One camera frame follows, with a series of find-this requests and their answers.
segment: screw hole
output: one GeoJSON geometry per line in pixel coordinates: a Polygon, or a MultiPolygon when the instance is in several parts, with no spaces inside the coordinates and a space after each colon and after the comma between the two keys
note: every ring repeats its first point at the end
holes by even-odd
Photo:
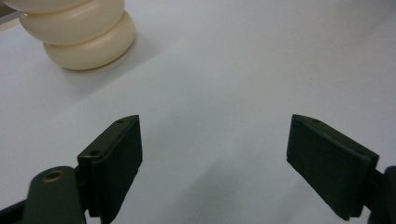
{"type": "Polygon", "coordinates": [[[64,175],[63,171],[52,171],[48,174],[46,174],[43,178],[43,182],[45,183],[50,183],[50,182],[54,182],[59,180],[60,178],[62,178],[62,176],[64,175]]]}
{"type": "Polygon", "coordinates": [[[98,151],[98,150],[92,151],[92,152],[90,153],[91,156],[97,156],[97,155],[99,155],[99,154],[100,154],[100,151],[98,151]]]}

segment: black plastic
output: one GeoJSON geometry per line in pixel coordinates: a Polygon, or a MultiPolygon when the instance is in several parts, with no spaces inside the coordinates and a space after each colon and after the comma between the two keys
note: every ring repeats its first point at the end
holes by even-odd
{"type": "Polygon", "coordinates": [[[384,174],[384,191],[392,223],[396,223],[396,166],[388,167],[384,174]]]}
{"type": "Polygon", "coordinates": [[[85,223],[74,169],[55,167],[37,175],[29,188],[22,224],[85,223]]]}
{"type": "Polygon", "coordinates": [[[359,217],[378,155],[309,117],[293,115],[288,162],[342,219],[359,217]]]}
{"type": "Polygon", "coordinates": [[[20,224],[23,217],[25,200],[0,211],[1,224],[20,224]]]}
{"type": "Polygon", "coordinates": [[[117,120],[78,155],[78,175],[87,181],[82,191],[92,217],[102,223],[116,217],[141,162],[138,116],[117,120]]]}

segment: cream ring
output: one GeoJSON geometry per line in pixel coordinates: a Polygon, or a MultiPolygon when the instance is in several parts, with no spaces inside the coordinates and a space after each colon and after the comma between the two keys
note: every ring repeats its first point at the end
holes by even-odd
{"type": "Polygon", "coordinates": [[[57,13],[21,12],[20,21],[30,35],[44,43],[73,45],[105,33],[117,23],[123,9],[124,0],[91,0],[57,13]]]}
{"type": "Polygon", "coordinates": [[[18,11],[44,14],[82,5],[89,0],[3,0],[4,4],[18,11]]]}
{"type": "Polygon", "coordinates": [[[86,70],[119,58],[134,40],[134,22],[124,11],[114,28],[98,38],[73,46],[44,44],[48,56],[62,67],[86,70]]]}

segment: white surface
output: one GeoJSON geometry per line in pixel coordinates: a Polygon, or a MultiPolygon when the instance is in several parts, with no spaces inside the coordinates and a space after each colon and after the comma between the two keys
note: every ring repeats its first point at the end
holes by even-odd
{"type": "MultiPolygon", "coordinates": [[[[396,2],[126,3],[137,37],[74,73],[0,33],[0,207],[139,114],[144,162],[114,223],[343,223],[286,163],[293,113],[396,162],[396,2]]],[[[350,223],[366,223],[353,218],[350,223]]]]}

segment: cream plastic object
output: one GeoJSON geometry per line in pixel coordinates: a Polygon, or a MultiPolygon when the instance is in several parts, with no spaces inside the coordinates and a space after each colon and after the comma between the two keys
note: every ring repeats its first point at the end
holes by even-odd
{"type": "Polygon", "coordinates": [[[124,0],[5,0],[25,30],[62,67],[93,69],[118,59],[134,40],[124,0]]]}
{"type": "Polygon", "coordinates": [[[123,0],[91,0],[79,7],[58,13],[21,12],[20,21],[30,35],[42,42],[72,45],[108,31],[120,20],[123,9],[123,0]]]}
{"type": "Polygon", "coordinates": [[[44,44],[49,57],[62,67],[84,70],[95,68],[119,58],[134,39],[134,22],[124,11],[120,21],[93,41],[73,46],[44,44]]]}
{"type": "Polygon", "coordinates": [[[89,0],[2,0],[4,4],[18,11],[44,14],[82,5],[89,0]]]}

